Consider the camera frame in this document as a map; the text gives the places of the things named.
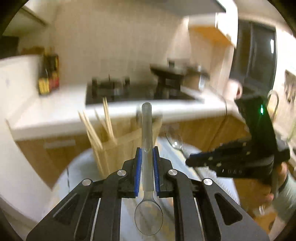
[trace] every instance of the range hood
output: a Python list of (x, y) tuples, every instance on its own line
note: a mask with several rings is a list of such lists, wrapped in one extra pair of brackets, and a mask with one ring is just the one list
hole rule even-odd
[(216, 0), (141, 0), (156, 7), (185, 17), (197, 14), (226, 12)]

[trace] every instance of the person's arm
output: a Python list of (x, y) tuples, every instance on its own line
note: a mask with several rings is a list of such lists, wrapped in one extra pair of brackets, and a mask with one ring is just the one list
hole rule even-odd
[(285, 163), (282, 163), (278, 174), (282, 185), (279, 188), (279, 196), (272, 201), (272, 205), (278, 216), (287, 223), (296, 210), (296, 181)]

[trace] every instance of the blue gripper pad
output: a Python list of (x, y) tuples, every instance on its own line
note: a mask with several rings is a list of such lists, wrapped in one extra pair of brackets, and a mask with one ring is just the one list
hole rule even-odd
[(140, 179), (141, 179), (141, 167), (142, 167), (142, 149), (139, 149), (138, 157), (137, 157), (137, 163), (136, 163), (136, 174), (135, 174), (135, 196), (137, 197), (139, 195), (139, 189), (140, 189)]
[(153, 171), (154, 171), (154, 182), (155, 182), (155, 191), (156, 195), (159, 195), (159, 174), (158, 174), (158, 167), (157, 167), (157, 155), (156, 155), (156, 149), (153, 148)]

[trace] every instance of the ceiling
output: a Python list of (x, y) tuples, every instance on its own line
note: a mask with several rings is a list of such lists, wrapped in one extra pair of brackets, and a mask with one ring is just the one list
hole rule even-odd
[(278, 10), (267, 0), (234, 0), (240, 13), (252, 14), (286, 23)]

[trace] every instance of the spoon bowl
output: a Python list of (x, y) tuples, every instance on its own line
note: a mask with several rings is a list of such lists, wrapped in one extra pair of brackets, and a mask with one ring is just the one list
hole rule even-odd
[(174, 128), (171, 126), (165, 127), (165, 136), (170, 143), (170, 145), (176, 149), (182, 151), (183, 141), (178, 133), (175, 132)]
[(163, 224), (163, 212), (153, 199), (144, 196), (135, 211), (135, 223), (138, 230), (147, 236), (158, 233)]

